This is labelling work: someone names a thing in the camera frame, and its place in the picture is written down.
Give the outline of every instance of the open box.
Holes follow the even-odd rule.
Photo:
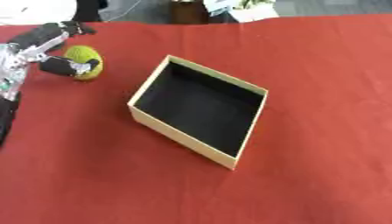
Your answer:
[[[167,56],[128,102],[139,123],[234,169],[268,91]]]

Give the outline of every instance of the robotic hand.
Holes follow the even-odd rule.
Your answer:
[[[70,77],[88,74],[99,65],[97,59],[80,64],[46,55],[77,34],[95,34],[95,30],[77,22],[44,24],[0,44],[0,145],[11,129],[21,98],[19,89],[31,63],[39,63],[43,71]]]

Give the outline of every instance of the cable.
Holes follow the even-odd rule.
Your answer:
[[[130,13],[130,11],[132,11],[133,9],[135,9],[135,7],[137,7],[143,0],[139,0],[136,3],[134,3],[129,9],[127,9],[123,14],[121,14],[118,17],[112,17],[111,19],[108,19],[106,22],[110,22],[113,20],[116,20],[118,18],[124,17],[125,15],[127,15],[128,13]]]

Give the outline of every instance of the green ball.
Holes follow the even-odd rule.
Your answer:
[[[90,73],[74,76],[74,78],[78,81],[92,80],[98,77],[98,75],[100,75],[100,73],[103,70],[103,59],[101,55],[94,48],[90,46],[86,46],[86,45],[71,46],[66,50],[64,57],[69,58],[76,63],[86,63],[92,59],[100,61],[100,64]]]

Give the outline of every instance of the floor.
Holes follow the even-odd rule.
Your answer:
[[[104,20],[167,24],[170,0],[111,0]],[[281,17],[391,13],[392,0],[276,0]]]

